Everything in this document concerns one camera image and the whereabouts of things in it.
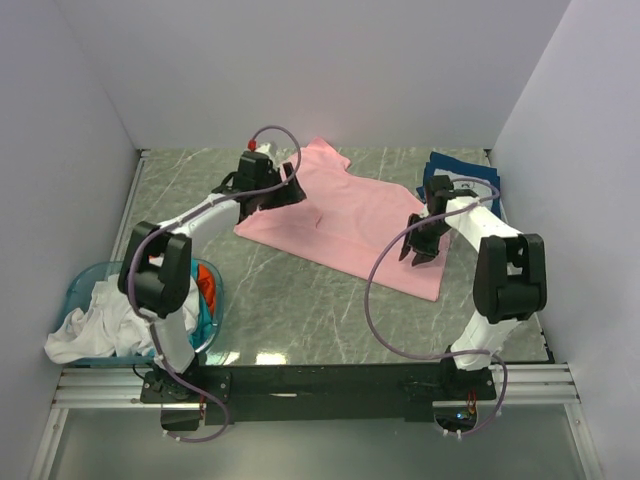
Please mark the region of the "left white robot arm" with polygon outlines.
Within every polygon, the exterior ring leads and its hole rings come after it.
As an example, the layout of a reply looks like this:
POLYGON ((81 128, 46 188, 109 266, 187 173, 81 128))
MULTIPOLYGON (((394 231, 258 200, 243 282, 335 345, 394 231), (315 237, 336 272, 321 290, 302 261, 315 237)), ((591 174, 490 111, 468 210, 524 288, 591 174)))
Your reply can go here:
POLYGON ((200 388, 198 374, 189 370, 196 350, 178 317, 191 286, 194 245, 260 210, 304 200, 296 178, 301 159, 276 167, 269 155, 246 150, 237 169, 196 206, 159 224, 141 221, 133 227, 118 288, 147 323, 154 360, 168 372, 164 389, 176 401, 193 399, 200 388))

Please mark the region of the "white t shirt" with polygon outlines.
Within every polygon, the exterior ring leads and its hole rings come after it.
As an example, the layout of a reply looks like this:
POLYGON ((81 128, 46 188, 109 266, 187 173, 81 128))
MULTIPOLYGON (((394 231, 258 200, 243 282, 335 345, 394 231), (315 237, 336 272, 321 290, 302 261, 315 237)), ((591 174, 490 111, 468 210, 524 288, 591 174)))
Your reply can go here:
POLYGON ((176 372, 184 372, 195 358, 190 335, 198 323, 198 290, 189 280, 189 293, 182 307, 160 318, 151 312, 136 312, 121 292, 119 276, 98 281, 86 311, 76 308, 50 334, 45 352, 57 364, 90 357, 153 356, 159 354, 176 372))

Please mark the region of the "blue plastic laundry basket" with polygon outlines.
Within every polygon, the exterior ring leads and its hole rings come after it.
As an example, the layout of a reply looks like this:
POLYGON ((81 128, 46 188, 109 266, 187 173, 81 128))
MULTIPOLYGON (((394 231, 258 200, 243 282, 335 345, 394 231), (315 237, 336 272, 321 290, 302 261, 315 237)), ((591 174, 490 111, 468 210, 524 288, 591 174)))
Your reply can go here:
MULTIPOLYGON (((217 328, 214 332, 209 336, 209 338, 205 341, 203 345, 198 348, 195 348, 197 354, 202 352, 206 352, 217 339, 220 329, 222 326, 223 318, 224 318, 224 284, 221 278, 219 271, 216 267, 209 262, 196 259, 198 262, 204 264, 208 267, 216 280, 217 283, 217 303, 216 303, 216 312, 214 314, 214 321, 216 322, 217 328)), ((80 308, 83 311, 86 311, 90 305, 91 294, 94 289, 95 284, 98 281, 106 280, 110 275, 118 275, 121 270, 122 263, 119 261, 116 262, 102 262, 95 265, 92 265, 85 270, 83 270, 76 278, 71 282, 69 288, 66 292, 65 301, 61 312, 58 318, 58 326, 63 324, 63 320, 67 314, 73 311, 76 308, 80 308)), ((114 367, 131 367, 133 365, 144 365, 150 364, 153 360, 152 356, 141 356, 139 354, 133 356, 110 356, 110 357, 90 357, 90 358, 81 358, 78 360, 74 360, 71 362, 71 365, 74 367, 105 367, 105 368, 114 368, 114 367)))

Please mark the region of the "pink t shirt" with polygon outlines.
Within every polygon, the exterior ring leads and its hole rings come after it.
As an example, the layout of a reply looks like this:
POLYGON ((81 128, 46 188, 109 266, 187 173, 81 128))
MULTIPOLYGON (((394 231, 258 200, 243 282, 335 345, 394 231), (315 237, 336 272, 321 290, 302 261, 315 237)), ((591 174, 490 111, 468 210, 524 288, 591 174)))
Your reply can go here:
POLYGON ((355 176, 351 161, 316 137, 302 148, 297 179, 306 199, 251 214, 242 238, 366 279, 383 248, 423 204, 405 187, 355 176))

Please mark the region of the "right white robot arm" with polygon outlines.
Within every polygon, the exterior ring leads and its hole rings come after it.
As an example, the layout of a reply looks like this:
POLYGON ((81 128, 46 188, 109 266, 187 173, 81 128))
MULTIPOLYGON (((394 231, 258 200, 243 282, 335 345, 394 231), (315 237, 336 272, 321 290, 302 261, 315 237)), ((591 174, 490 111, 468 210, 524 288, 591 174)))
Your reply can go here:
POLYGON ((542 310, 547 301, 545 247, 538 234, 524 234, 482 205, 466 178, 431 177, 424 186, 426 207, 409 216, 411 229, 399 258, 411 265, 429 263, 439 255, 441 238, 458 232, 477 252, 472 296, 475 311, 461 336, 440 361, 439 387, 460 399, 479 382, 512 331, 542 310))

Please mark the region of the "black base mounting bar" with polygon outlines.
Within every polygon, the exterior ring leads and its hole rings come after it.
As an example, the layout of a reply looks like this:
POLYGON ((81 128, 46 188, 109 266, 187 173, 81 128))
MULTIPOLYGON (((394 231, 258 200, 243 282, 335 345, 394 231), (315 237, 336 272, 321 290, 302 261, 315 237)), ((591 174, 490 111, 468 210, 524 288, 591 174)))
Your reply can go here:
POLYGON ((162 409, 163 427, 205 424, 403 419, 431 422, 440 401, 497 397, 491 372, 457 372, 440 363, 205 366, 188 374, 190 390, 155 367, 140 394, 162 409))

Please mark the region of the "teal t shirt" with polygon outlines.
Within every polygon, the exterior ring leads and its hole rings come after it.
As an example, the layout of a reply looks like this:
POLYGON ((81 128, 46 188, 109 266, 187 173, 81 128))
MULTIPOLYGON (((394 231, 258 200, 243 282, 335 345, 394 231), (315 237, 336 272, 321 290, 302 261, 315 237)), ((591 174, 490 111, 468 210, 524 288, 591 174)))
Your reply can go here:
POLYGON ((214 314, 216 312, 216 307, 213 313, 211 313, 206 305, 206 302, 199 291, 198 285, 196 283, 197 279, 197 268, 198 262, 196 259, 191 261, 191 277, 195 281, 197 290, 198 290, 198 323, 194 330, 194 332, 190 335, 191 345, 195 348, 200 347, 205 343, 205 341, 209 338, 209 336, 214 332, 217 328, 216 322, 214 321, 214 314))

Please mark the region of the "orange t shirt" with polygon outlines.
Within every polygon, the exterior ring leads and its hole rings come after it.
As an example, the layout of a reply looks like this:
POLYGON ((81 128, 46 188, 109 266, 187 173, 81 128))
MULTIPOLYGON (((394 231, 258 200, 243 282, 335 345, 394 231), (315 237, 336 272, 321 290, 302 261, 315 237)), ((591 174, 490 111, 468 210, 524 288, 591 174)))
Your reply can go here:
POLYGON ((198 264, 196 283, 209 311, 213 313, 216 307, 216 280, 212 271, 201 263, 198 264))

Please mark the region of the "folded blue printed t shirt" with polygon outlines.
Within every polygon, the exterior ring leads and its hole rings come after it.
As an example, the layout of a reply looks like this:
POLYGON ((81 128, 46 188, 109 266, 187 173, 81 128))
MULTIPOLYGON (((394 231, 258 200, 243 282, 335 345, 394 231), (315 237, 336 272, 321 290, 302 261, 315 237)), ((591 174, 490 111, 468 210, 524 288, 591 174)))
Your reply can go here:
POLYGON ((470 189, 479 197, 490 196, 492 188, 501 189, 501 179, 495 168, 464 162, 432 151, 424 168, 422 185, 416 188, 424 204, 427 204, 426 186, 429 180, 439 175, 447 175, 451 180, 468 178, 468 181, 456 182, 455 186, 470 189))

